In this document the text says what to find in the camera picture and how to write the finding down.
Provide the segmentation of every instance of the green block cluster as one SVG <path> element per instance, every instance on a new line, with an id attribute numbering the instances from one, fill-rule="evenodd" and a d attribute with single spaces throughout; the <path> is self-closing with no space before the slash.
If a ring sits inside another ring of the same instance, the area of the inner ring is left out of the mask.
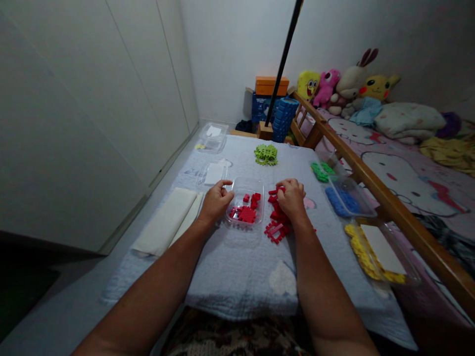
<path id="1" fill-rule="evenodd" d="M 315 177 L 323 183 L 328 183 L 328 175 L 335 175 L 334 170 L 327 163 L 322 163 L 323 171 L 317 162 L 312 162 L 310 167 L 312 168 Z"/>
<path id="2" fill-rule="evenodd" d="M 254 150 L 256 163 L 265 166 L 275 166 L 277 164 L 277 149 L 273 145 L 259 145 Z"/>

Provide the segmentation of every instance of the pink plush toy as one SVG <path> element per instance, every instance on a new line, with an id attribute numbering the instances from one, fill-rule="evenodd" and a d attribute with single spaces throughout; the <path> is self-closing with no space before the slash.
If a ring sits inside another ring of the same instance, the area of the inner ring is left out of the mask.
<path id="1" fill-rule="evenodd" d="M 327 108 L 327 103 L 333 94 L 333 88 L 340 80 L 340 72 L 336 69 L 330 69 L 328 73 L 323 72 L 320 78 L 319 91 L 315 99 L 313 99 L 313 106 L 321 106 L 323 109 Z"/>

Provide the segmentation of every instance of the bunny plush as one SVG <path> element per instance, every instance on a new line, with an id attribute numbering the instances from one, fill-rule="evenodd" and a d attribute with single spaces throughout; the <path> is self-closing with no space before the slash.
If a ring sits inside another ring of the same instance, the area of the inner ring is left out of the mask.
<path id="1" fill-rule="evenodd" d="M 336 69 L 330 69 L 328 73 L 322 73 L 320 77 L 318 94 L 315 99 L 313 99 L 313 106 L 321 106 L 324 109 L 327 108 L 327 103 L 333 94 L 333 88 L 340 80 L 340 77 L 340 71 Z"/>
<path id="2" fill-rule="evenodd" d="M 331 96 L 328 103 L 328 111 L 330 113 L 333 115 L 341 114 L 342 117 L 351 116 L 355 111 L 351 106 L 351 101 L 356 98 L 360 88 L 365 84 L 367 76 L 366 66 L 373 62 L 377 55 L 377 48 L 374 50 L 369 48 L 355 66 L 348 68 L 343 73 L 336 85 L 336 93 Z"/>

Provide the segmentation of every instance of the black pole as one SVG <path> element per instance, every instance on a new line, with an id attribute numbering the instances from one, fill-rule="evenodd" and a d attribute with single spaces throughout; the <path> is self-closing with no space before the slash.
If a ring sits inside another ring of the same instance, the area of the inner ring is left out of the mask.
<path id="1" fill-rule="evenodd" d="M 287 61 L 288 50 L 290 48 L 290 43 L 292 42 L 293 32 L 295 31 L 295 26 L 297 25 L 297 20 L 300 14 L 300 8 L 302 7 L 302 3 L 303 3 L 303 0 L 295 1 L 295 8 L 293 9 L 292 20 L 290 22 L 290 27 L 288 29 L 284 52 L 282 53 L 281 65 L 279 67 L 279 72 L 277 73 L 276 86 L 274 87 L 271 103 L 269 105 L 269 111 L 267 112 L 266 127 L 269 126 L 269 122 L 271 120 L 272 109 L 274 108 L 274 103 L 276 101 L 277 90 L 279 89 L 279 84 L 281 83 L 282 72 L 284 71 L 285 62 Z"/>

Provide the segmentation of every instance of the wooden bed rail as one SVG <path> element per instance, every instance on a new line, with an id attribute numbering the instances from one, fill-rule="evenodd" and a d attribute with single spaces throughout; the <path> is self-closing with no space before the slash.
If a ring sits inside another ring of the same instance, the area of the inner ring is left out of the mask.
<path id="1" fill-rule="evenodd" d="M 292 97 L 301 103 L 314 119 L 315 125 L 305 138 L 297 125 L 296 117 L 292 121 L 291 129 L 299 142 L 302 137 L 304 147 L 315 149 L 318 142 L 324 137 L 335 147 L 353 170 L 353 174 L 380 203 L 378 215 L 385 221 L 394 221 L 403 232 L 416 251 L 421 255 L 429 267 L 437 274 L 446 285 L 454 298 L 464 309 L 467 315 L 475 320 L 475 281 L 460 266 L 457 260 L 427 231 L 422 223 L 406 208 L 406 206 L 386 187 L 386 185 L 373 173 L 363 160 L 327 125 L 326 120 L 312 105 L 303 99 L 297 92 Z"/>

